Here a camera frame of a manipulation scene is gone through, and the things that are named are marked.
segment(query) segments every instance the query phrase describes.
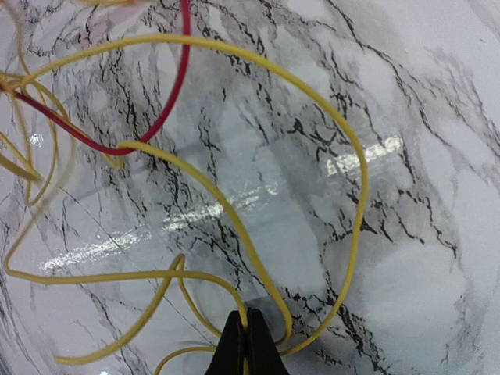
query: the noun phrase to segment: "marble table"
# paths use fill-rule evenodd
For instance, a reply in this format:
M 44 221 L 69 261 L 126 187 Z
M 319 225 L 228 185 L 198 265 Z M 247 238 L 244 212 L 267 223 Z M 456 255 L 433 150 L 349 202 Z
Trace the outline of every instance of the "marble table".
M 93 8 L 70 0 L 11 2 L 22 16 L 33 70 L 108 40 L 180 33 L 179 4 L 151 0 Z M 494 0 L 193 0 L 194 34 L 235 43 L 298 75 L 359 135 L 370 199 L 359 263 L 345 305 L 307 349 L 285 359 L 295 374 L 495 374 L 500 357 L 500 5 Z M 12 22 L 0 11 L 2 68 L 20 72 Z M 135 139 L 158 116 L 180 48 L 139 45 L 45 75 L 73 121 L 94 139 Z M 2 130 L 20 144 L 0 99 Z M 27 109 L 36 166 L 52 139 Z M 69 138 L 59 132 L 60 163 Z M 172 116 L 152 144 L 186 159 L 229 197 L 294 317 L 292 343 L 318 327 L 345 275 L 359 169 L 337 126 L 265 70 L 201 49 Z M 2 254 L 31 211 L 22 181 L 0 174 Z M 187 268 L 231 282 L 282 329 L 221 206 L 177 168 L 146 155 L 108 166 L 79 144 L 70 182 L 12 265 L 44 275 Z M 121 336 L 157 280 L 42 287 L 0 273 L 0 373 L 151 374 L 173 350 L 216 344 L 171 288 L 125 348 L 85 366 Z M 217 286 L 189 282 L 221 328 L 234 308 Z M 210 354 L 164 373 L 202 374 Z

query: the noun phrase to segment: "marble surface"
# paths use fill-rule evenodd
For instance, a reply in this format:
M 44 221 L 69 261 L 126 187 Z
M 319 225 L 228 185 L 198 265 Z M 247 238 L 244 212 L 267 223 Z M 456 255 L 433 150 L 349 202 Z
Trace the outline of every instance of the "marble surface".
M 179 5 L 128 8 L 22 0 L 31 69 L 126 35 L 180 32 Z M 292 375 L 494 374 L 500 333 L 500 6 L 495 0 L 193 0 L 194 33 L 282 65 L 330 99 L 370 161 L 370 200 L 345 306 L 319 340 L 285 359 Z M 2 67 L 20 71 L 13 25 L 0 12 Z M 115 145 L 158 116 L 180 48 L 140 45 L 62 68 L 41 80 L 73 121 Z M 240 59 L 192 52 L 180 100 L 153 145 L 197 166 L 230 197 L 294 316 L 293 342 L 330 310 L 348 259 L 359 171 L 351 146 L 304 95 Z M 19 139 L 5 97 L 2 129 Z M 52 140 L 27 110 L 37 167 Z M 68 138 L 59 132 L 61 163 Z M 2 252 L 30 217 L 21 181 L 0 175 Z M 40 274 L 160 270 L 176 254 L 190 270 L 230 281 L 282 322 L 222 209 L 190 177 L 146 155 L 109 167 L 84 145 L 64 187 L 12 265 Z M 86 366 L 145 309 L 155 280 L 42 287 L 0 273 L 0 368 L 17 374 L 151 374 L 169 352 L 216 343 L 178 287 L 126 347 Z M 221 328 L 234 306 L 191 282 Z M 165 373 L 204 373 L 210 355 Z

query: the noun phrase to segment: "red cable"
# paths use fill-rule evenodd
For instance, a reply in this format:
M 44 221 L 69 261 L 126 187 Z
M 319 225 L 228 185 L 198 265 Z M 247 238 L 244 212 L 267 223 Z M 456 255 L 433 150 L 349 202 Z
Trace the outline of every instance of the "red cable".
M 189 0 L 180 0 L 180 11 L 182 13 L 183 19 L 183 34 L 191 35 L 191 17 L 189 14 Z M 186 71 L 188 70 L 189 63 L 189 52 L 190 47 L 188 45 L 182 46 L 182 56 L 180 57 L 180 65 L 179 70 L 177 71 L 177 77 L 175 80 L 175 84 L 173 85 L 172 91 L 170 92 L 170 97 L 166 102 L 165 108 L 162 113 L 159 115 L 159 118 L 155 121 L 152 127 L 144 134 L 144 136 L 139 140 L 140 142 L 147 143 L 153 136 L 158 133 L 158 131 L 162 128 L 163 124 L 166 121 L 166 118 L 172 112 L 173 106 L 177 101 L 177 98 L 180 94 L 180 89 L 182 88 L 182 83 L 184 82 L 184 78 L 186 77 Z M 3 86 L 0 84 L 0 90 L 3 91 Z M 57 123 L 62 129 L 73 135 L 76 139 L 85 143 L 86 145 L 92 147 L 93 149 L 103 152 L 109 155 L 127 155 L 131 152 L 135 151 L 131 148 L 109 148 L 99 143 L 92 141 L 90 138 L 85 137 L 84 135 L 78 133 L 74 130 L 70 125 L 66 123 L 66 121 L 62 120 L 55 112 L 53 112 L 50 108 L 42 105 L 36 100 L 30 98 L 29 96 L 20 94 L 18 92 L 15 93 L 16 97 L 21 99 L 23 102 L 31 105 L 33 108 L 37 109 L 44 115 L 46 115 L 50 120 Z

